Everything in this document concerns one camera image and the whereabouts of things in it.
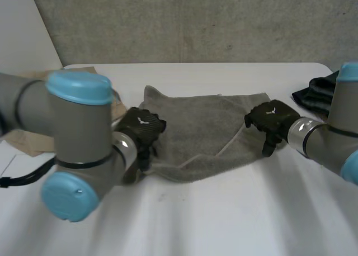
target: gray wall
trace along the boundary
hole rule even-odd
[[[64,65],[358,59],[358,0],[35,0]]]

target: black fabric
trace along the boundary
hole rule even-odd
[[[294,101],[307,110],[328,117],[338,74],[339,71],[336,71],[327,77],[312,79],[308,88],[292,94]]]

